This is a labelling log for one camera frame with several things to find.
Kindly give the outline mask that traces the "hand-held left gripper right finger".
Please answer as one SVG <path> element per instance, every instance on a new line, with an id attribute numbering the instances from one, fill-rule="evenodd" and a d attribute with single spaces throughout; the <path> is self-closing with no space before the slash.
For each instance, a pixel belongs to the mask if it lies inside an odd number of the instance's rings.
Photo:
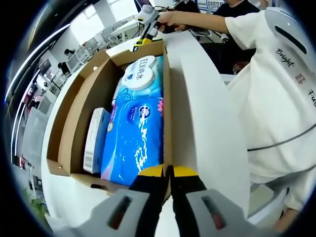
<path id="1" fill-rule="evenodd" d="M 181 237 L 245 237 L 250 230 L 243 210 L 215 189 L 207 189 L 197 172 L 169 167 L 173 211 Z"/>

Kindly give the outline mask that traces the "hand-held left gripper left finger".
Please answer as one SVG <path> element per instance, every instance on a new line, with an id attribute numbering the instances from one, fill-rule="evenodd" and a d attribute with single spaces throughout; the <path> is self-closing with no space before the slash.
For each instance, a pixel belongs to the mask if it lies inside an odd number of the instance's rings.
<path id="1" fill-rule="evenodd" d="M 86 237 L 153 237 L 165 198 L 163 165 L 148 167 L 129 189 L 119 189 L 93 209 Z"/>

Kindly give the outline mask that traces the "person's right hand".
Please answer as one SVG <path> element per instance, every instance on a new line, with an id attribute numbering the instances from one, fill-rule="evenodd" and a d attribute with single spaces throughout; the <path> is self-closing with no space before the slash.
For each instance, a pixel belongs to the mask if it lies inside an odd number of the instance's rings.
<path id="1" fill-rule="evenodd" d="M 161 25 L 158 30 L 163 32 L 166 26 L 173 26 L 174 30 L 178 32 L 186 30 L 187 26 L 185 25 L 184 16 L 186 16 L 186 13 L 181 11 L 170 11 L 160 14 L 158 22 Z"/>

